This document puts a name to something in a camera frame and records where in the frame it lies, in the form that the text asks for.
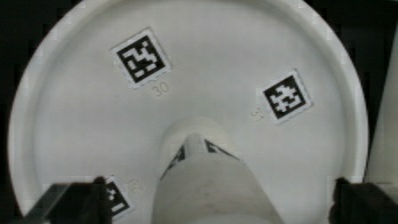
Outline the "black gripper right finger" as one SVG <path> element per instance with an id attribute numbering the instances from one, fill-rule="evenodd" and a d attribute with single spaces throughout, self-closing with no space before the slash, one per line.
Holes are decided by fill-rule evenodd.
<path id="1" fill-rule="evenodd" d="M 398 224 L 398 203 L 373 183 L 336 179 L 331 224 Z"/>

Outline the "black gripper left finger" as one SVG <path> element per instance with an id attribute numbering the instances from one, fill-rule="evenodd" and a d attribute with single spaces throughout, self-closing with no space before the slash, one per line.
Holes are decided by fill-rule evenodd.
<path id="1" fill-rule="evenodd" d="M 110 224 L 105 178 L 55 183 L 25 215 L 25 224 Z"/>

